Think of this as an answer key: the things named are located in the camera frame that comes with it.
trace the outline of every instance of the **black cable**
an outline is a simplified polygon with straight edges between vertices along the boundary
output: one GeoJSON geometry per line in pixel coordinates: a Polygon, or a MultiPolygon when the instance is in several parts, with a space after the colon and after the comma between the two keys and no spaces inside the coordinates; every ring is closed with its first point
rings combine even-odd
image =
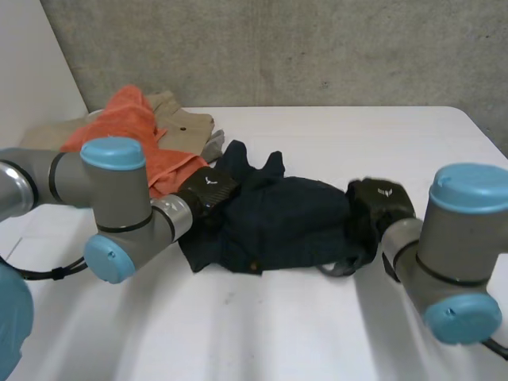
{"type": "Polygon", "coordinates": [[[503,359],[508,361],[508,348],[503,347],[494,339],[488,339],[482,343],[486,348],[489,348],[496,355],[501,356],[503,359]]]}
{"type": "Polygon", "coordinates": [[[75,260],[71,264],[66,267],[57,267],[53,268],[51,271],[30,271],[24,270],[21,268],[17,268],[11,264],[8,264],[1,256],[0,256],[0,264],[3,264],[9,268],[15,270],[24,280],[60,280],[69,275],[77,274],[88,268],[87,264],[84,263],[84,258],[81,257],[78,260],[75,260]]]}

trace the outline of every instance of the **clothing pile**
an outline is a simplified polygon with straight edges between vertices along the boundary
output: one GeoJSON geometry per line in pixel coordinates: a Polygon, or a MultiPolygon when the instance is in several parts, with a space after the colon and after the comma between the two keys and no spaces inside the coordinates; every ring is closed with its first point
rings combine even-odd
{"type": "Polygon", "coordinates": [[[224,133],[212,134],[213,129],[210,115],[182,110],[171,92],[145,97],[137,87],[127,86],[102,111],[28,131],[21,147],[78,152],[99,137],[133,138],[144,150],[153,198],[176,192],[192,173],[218,158],[215,169],[239,187],[179,239],[194,272],[220,264],[257,275],[314,266],[330,275],[351,275],[373,260],[375,250],[347,229],[350,202],[342,190],[284,177],[281,152],[273,152],[261,169],[248,163],[240,141],[232,141],[222,155],[224,133]],[[339,272],[327,272],[322,267],[326,264],[335,264],[339,272]]]}
{"type": "Polygon", "coordinates": [[[222,154],[224,132],[212,134],[213,129],[210,115],[182,110],[170,91],[145,97],[139,88],[126,86],[102,112],[29,130],[20,146],[79,152],[99,137],[133,138],[146,156],[150,195],[160,198],[176,192],[189,175],[222,154]]]}

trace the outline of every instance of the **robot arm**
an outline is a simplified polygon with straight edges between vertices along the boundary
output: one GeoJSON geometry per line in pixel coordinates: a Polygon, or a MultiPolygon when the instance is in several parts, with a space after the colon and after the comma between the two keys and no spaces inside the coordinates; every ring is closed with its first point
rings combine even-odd
{"type": "Polygon", "coordinates": [[[235,187],[226,175],[204,167],[179,192],[151,200],[143,151],[127,138],[92,140],[80,153],[0,152],[0,221],[41,204],[91,207],[98,233],[83,256],[110,283],[133,275],[235,187]]]}
{"type": "Polygon", "coordinates": [[[502,313],[487,292],[498,255],[508,246],[508,171],[480,164],[442,168],[424,221],[412,215],[398,184],[365,179],[348,192],[355,195],[353,210],[368,210],[387,274],[403,285],[433,335],[445,344],[481,343],[508,359],[508,351],[490,339],[502,313]],[[392,191],[374,197],[375,188],[392,191]]]}

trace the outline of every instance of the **beige pants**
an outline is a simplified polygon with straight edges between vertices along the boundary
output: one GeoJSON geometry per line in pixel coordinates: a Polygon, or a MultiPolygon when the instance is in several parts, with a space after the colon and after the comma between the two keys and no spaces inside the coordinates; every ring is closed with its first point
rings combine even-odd
{"type": "MultiPolygon", "coordinates": [[[[208,114],[191,114],[182,110],[170,91],[150,94],[147,99],[156,116],[157,127],[167,129],[159,140],[159,147],[201,155],[214,129],[214,119],[208,114]]],[[[30,129],[23,136],[20,147],[58,151],[75,130],[92,122],[99,114],[30,129]]]]}

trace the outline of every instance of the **white wall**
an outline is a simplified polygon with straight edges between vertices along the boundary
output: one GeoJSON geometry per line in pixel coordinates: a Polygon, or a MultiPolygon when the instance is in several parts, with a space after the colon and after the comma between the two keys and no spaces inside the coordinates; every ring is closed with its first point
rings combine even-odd
{"type": "Polygon", "coordinates": [[[0,0],[0,148],[86,112],[39,0],[0,0]]]}

